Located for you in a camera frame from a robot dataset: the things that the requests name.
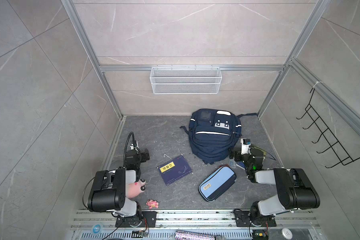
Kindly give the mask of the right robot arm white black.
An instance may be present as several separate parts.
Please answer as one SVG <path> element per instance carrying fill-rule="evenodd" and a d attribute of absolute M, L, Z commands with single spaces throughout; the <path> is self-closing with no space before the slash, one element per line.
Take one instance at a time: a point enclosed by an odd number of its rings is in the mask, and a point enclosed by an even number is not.
<path fill-rule="evenodd" d="M 295 210 L 317 209 L 321 200 L 303 169 L 263 169 L 267 153 L 252 146 L 249 139 L 240 139 L 241 149 L 229 149 L 229 158 L 242 164 L 247 179 L 255 184 L 274 185 L 277 194 L 254 202 L 250 208 L 250 226 L 259 227 L 274 216 Z"/>

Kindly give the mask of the small pink toy figure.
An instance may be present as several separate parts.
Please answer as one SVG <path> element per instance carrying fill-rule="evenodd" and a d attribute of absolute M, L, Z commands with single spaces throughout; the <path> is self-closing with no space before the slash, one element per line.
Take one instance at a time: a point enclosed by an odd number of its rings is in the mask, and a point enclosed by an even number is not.
<path fill-rule="evenodd" d="M 153 208 L 158 209 L 159 208 L 159 202 L 152 200 L 152 199 L 147 200 L 146 205 L 149 207 L 149 209 L 153 209 Z"/>

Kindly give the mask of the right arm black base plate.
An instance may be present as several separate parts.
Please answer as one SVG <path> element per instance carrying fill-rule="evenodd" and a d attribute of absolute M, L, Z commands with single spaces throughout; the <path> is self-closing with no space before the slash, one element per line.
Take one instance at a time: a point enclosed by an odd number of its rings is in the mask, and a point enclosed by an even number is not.
<path fill-rule="evenodd" d="M 253 211 L 233 210 L 237 227 L 276 227 L 274 216 L 263 216 Z"/>

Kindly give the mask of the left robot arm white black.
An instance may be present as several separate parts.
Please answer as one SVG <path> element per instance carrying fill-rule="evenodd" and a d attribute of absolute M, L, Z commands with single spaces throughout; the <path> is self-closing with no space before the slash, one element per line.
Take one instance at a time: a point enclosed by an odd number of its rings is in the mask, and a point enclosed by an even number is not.
<path fill-rule="evenodd" d="M 148 150 L 138 146 L 134 132 L 130 132 L 123 153 L 123 166 L 115 170 L 96 172 L 86 184 L 91 185 L 88 198 L 82 194 L 85 209 L 96 212 L 109 212 L 125 221 L 143 220 L 141 205 L 132 199 L 146 191 L 146 180 L 141 178 L 141 164 L 150 160 Z"/>

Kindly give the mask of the Animal Farm paperback book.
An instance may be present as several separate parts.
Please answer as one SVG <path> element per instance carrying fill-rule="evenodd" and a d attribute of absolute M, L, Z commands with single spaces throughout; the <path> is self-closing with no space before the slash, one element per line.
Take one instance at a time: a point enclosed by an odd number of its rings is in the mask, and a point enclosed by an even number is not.
<path fill-rule="evenodd" d="M 237 166 L 238 168 L 243 169 L 243 170 L 246 169 L 246 166 L 245 166 L 245 164 L 244 164 L 243 162 L 236 162 L 236 166 Z"/>

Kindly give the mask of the glittery purple pouch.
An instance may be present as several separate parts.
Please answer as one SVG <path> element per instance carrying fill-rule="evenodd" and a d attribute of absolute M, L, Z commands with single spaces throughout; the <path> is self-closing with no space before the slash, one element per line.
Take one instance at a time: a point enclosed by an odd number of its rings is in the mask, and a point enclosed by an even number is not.
<path fill-rule="evenodd" d="M 215 236 L 203 233 L 176 231 L 175 240 L 215 240 Z"/>

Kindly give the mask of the white round button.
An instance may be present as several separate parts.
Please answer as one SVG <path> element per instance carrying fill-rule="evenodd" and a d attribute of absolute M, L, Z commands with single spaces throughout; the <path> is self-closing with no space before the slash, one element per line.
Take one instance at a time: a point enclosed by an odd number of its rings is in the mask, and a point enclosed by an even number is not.
<path fill-rule="evenodd" d="M 287 228 L 283 228 L 281 230 L 282 236 L 286 239 L 286 240 L 292 240 L 293 239 L 293 233 L 290 229 Z"/>

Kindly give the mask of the light blue pencil case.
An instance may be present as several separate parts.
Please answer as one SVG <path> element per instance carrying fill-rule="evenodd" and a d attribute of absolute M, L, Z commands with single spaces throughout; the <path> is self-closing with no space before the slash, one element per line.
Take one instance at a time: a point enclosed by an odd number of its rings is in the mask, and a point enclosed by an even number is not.
<path fill-rule="evenodd" d="M 199 193 L 206 202 L 213 202 L 224 194 L 237 180 L 229 166 L 221 166 L 199 186 Z"/>

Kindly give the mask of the navy blue student backpack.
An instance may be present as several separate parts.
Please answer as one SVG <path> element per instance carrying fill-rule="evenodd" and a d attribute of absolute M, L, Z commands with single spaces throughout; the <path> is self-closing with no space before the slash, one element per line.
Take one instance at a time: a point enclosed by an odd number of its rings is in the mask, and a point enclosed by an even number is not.
<path fill-rule="evenodd" d="M 212 165 L 227 158 L 242 136 L 241 117 L 228 111 L 199 109 L 192 113 L 189 126 L 181 126 L 189 137 L 192 153 Z"/>

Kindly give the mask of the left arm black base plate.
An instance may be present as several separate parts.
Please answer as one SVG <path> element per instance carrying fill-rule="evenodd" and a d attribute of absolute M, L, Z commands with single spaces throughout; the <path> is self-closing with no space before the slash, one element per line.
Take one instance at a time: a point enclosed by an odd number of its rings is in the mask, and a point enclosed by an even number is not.
<path fill-rule="evenodd" d="M 116 218 L 115 227 L 119 228 L 154 228 L 157 221 L 157 212 L 143 211 L 141 214 L 136 214 L 133 217 L 121 217 Z"/>

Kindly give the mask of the blue round sticker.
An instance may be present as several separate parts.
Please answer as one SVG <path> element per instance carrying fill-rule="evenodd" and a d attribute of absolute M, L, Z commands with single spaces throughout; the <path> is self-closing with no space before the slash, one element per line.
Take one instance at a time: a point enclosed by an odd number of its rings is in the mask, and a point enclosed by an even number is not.
<path fill-rule="evenodd" d="M 102 224 L 95 224 L 92 227 L 92 234 L 99 235 L 103 232 L 104 226 Z"/>

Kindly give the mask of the dark purple notebook yellow label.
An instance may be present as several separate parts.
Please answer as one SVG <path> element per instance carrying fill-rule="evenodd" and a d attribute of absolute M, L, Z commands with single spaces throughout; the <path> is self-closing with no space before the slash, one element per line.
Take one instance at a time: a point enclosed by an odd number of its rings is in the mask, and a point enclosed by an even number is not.
<path fill-rule="evenodd" d="M 166 186 L 173 184 L 193 172 L 183 155 L 179 155 L 169 162 L 157 166 L 157 169 Z"/>

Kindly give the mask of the pink plush pig toy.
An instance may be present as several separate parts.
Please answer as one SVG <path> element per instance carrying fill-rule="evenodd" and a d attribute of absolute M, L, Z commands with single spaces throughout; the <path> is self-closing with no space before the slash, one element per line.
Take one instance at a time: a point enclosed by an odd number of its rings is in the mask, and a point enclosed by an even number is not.
<path fill-rule="evenodd" d="M 126 197 L 132 199 L 146 190 L 146 181 L 140 179 L 138 182 L 130 183 L 126 186 Z"/>

